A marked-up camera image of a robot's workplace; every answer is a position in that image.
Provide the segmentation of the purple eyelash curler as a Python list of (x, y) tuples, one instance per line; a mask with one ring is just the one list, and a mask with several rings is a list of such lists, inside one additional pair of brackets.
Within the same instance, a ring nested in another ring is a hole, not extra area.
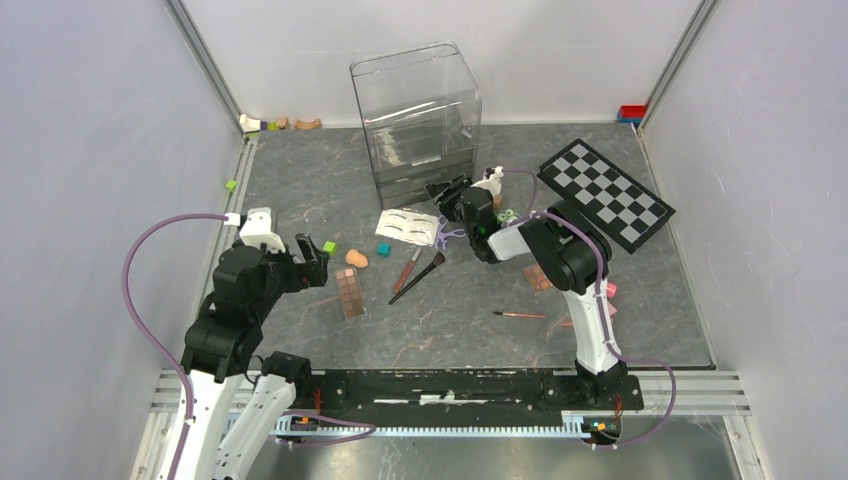
[(458, 228), (448, 231), (447, 226), (448, 219), (444, 216), (440, 216), (438, 219), (436, 237), (433, 243), (433, 248), (437, 251), (445, 251), (447, 249), (448, 241), (451, 238), (465, 238), (467, 236), (467, 233), (464, 229)]

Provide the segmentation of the clear acrylic drawer organizer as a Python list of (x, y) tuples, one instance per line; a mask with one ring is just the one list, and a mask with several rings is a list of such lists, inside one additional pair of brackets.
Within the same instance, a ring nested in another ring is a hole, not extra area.
[(426, 201), (426, 185), (473, 174), (482, 97), (455, 43), (363, 57), (349, 72), (382, 208)]

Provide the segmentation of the black makeup brush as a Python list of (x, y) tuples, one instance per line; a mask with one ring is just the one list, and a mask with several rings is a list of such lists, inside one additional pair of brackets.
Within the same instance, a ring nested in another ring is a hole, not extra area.
[(421, 280), (423, 280), (428, 274), (430, 274), (433, 270), (435, 270), (438, 266), (442, 265), (445, 262), (445, 255), (443, 252), (437, 252), (433, 257), (431, 262), (421, 271), (419, 272), (412, 280), (409, 280), (404, 284), (404, 286), (389, 300), (388, 304), (393, 305), (397, 302), (403, 295), (405, 295), (410, 289), (412, 289), (415, 285), (417, 285)]

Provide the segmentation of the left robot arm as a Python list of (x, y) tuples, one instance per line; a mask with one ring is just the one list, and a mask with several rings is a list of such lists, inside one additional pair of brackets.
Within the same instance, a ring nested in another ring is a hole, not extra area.
[(182, 425), (169, 441), (172, 459), (161, 466), (160, 478), (245, 478), (284, 410), (312, 399), (309, 360), (275, 352), (264, 359), (247, 406), (232, 426), (226, 424), (274, 305), (285, 293), (328, 280), (329, 254), (307, 234), (296, 241), (299, 255), (242, 240), (220, 255), (213, 289), (185, 335), (180, 366), (192, 390), (181, 395)]

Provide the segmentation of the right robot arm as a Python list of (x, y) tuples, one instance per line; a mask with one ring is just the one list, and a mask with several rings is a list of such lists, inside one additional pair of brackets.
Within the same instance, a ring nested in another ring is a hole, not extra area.
[(611, 328), (607, 300), (611, 248), (569, 201), (560, 200), (515, 226), (502, 225), (494, 196), (460, 175), (426, 191), (439, 212), (460, 224), (475, 256), (497, 264), (530, 254), (566, 300), (577, 339), (575, 367), (580, 400), (591, 408), (612, 401), (627, 376)]

